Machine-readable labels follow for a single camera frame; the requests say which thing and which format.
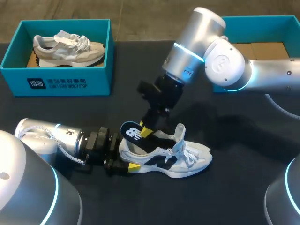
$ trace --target teal shoe box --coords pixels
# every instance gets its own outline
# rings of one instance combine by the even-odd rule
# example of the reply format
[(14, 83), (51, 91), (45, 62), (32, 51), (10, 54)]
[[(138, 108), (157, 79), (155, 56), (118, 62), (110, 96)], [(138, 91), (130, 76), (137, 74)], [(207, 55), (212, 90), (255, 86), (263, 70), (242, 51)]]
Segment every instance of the teal shoe box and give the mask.
[[(283, 43), (290, 58), (300, 58), (300, 24), (293, 15), (225, 16), (230, 43)], [(213, 86), (214, 92), (228, 92)]]
[[(27, 68), (35, 35), (60, 30), (105, 45), (103, 66)], [(14, 96), (107, 96), (111, 91), (114, 41), (109, 19), (21, 21), (1, 64)]]

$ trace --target white sneaker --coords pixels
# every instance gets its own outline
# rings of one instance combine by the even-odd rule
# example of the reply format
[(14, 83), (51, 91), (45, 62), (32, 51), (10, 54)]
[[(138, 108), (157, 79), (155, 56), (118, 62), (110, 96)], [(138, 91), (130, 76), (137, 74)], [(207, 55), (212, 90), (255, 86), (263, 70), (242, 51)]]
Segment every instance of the white sneaker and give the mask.
[(210, 164), (212, 155), (210, 149), (205, 145), (184, 141), (185, 131), (186, 128), (183, 124), (177, 125), (174, 135), (157, 131), (154, 133), (155, 136), (172, 139), (176, 144), (172, 149), (157, 147), (149, 154), (123, 138), (119, 146), (120, 156), (126, 162), (141, 165), (136, 173), (160, 171), (172, 178), (193, 175)]
[(40, 67), (87, 67), (98, 62), (105, 53), (103, 44), (63, 30), (54, 37), (36, 35), (33, 48)]

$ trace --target open cardboard box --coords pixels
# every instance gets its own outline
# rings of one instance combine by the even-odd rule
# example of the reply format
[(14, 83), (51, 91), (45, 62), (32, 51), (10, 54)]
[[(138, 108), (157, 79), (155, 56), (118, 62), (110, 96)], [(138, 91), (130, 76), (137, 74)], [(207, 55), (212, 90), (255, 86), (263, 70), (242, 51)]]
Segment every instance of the open cardboard box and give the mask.
[[(300, 24), (293, 15), (225, 16), (225, 35), (250, 60), (300, 58)], [(214, 85), (214, 92), (228, 92)]]
[[(52, 37), (60, 30), (104, 44), (104, 62), (94, 67), (39, 68), (34, 36)], [(111, 91), (113, 56), (109, 19), (27, 20), (20, 22), (0, 69), (14, 96), (101, 96)]]

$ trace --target beige shoe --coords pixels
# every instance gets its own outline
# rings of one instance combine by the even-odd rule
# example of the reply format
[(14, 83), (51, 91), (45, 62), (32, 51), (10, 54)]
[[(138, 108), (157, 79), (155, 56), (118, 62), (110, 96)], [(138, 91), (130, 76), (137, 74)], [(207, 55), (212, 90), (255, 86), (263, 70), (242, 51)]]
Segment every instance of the beige shoe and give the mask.
[(105, 45), (61, 30), (54, 37), (36, 35), (33, 48), (40, 67), (87, 67), (104, 57)]

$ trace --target shoe tongue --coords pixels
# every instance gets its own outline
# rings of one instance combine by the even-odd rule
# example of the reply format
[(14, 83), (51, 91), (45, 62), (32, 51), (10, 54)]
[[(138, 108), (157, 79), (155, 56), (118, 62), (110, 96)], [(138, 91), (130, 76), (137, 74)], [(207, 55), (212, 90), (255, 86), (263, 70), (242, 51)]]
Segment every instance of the shoe tongue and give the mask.
[(77, 42), (74, 39), (71, 39), (71, 35), (63, 30), (61, 30), (58, 34), (54, 35), (54, 40), (57, 43), (63, 43), (68, 46), (73, 46)]
[(174, 133), (174, 141), (179, 142), (184, 139), (184, 135), (186, 133), (186, 128), (182, 123), (179, 123), (175, 129)]

